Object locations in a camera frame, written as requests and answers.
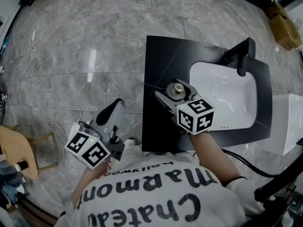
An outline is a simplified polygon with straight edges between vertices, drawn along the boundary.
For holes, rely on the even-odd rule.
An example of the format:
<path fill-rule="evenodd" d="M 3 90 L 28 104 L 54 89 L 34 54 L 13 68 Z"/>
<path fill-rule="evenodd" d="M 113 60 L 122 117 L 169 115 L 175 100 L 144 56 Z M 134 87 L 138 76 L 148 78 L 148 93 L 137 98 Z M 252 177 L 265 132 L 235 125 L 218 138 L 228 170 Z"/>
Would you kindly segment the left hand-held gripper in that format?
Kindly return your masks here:
<path fill-rule="evenodd" d="M 125 102 L 118 98 L 97 114 L 95 129 L 98 132 L 90 124 L 74 123 L 64 149 L 90 169 L 108 157 L 120 160 L 125 144 L 114 130 L 120 127 L 124 112 Z"/>

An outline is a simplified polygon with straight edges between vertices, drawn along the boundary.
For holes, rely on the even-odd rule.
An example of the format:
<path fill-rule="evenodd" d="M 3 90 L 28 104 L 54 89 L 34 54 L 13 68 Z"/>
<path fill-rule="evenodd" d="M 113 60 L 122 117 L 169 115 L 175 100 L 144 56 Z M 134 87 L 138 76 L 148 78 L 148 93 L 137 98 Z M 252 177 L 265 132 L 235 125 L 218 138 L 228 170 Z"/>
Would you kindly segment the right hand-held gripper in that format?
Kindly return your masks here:
<path fill-rule="evenodd" d="M 174 79 L 174 82 L 183 85 L 185 96 L 184 104 L 178 105 L 159 91 L 155 91 L 155 97 L 169 112 L 176 114 L 177 125 L 192 135 L 197 135 L 208 130 L 212 126 L 214 108 L 198 94 L 197 90 L 185 81 Z"/>

